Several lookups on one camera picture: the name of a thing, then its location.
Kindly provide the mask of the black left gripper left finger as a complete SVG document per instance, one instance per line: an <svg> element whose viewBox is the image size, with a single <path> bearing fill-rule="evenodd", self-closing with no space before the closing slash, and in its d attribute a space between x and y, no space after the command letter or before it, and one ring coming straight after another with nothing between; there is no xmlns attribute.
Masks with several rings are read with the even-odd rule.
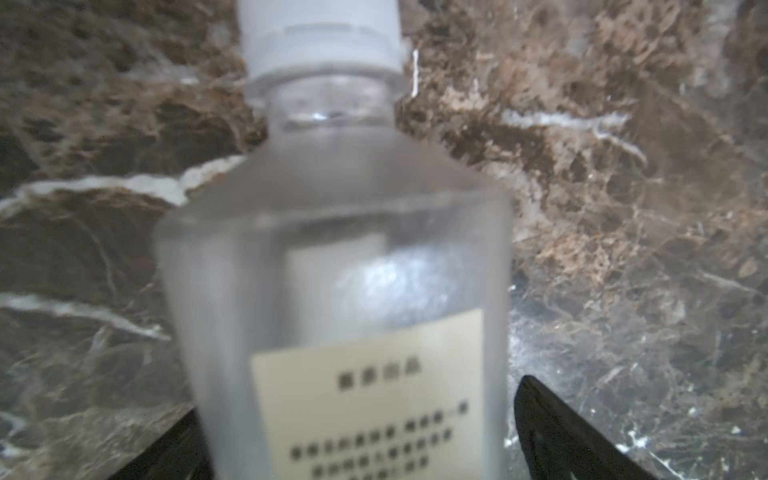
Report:
<svg viewBox="0 0 768 480"><path fill-rule="evenodd" d="M195 409L109 480L211 480L213 469Z"/></svg>

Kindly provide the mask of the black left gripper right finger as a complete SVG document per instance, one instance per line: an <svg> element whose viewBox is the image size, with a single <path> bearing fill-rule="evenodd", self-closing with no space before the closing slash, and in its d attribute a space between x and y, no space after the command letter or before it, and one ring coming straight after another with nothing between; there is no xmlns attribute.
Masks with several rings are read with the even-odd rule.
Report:
<svg viewBox="0 0 768 480"><path fill-rule="evenodd" d="M513 410L533 479L655 479L532 375L522 377Z"/></svg>

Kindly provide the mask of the clear bottle white cap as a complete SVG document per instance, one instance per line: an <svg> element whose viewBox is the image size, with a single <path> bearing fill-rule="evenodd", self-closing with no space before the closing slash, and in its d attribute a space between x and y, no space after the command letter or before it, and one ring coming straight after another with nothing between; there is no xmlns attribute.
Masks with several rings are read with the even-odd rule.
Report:
<svg viewBox="0 0 768 480"><path fill-rule="evenodd" d="M394 1L241 1L267 137L155 234L219 479L504 479L509 203L397 130Z"/></svg>

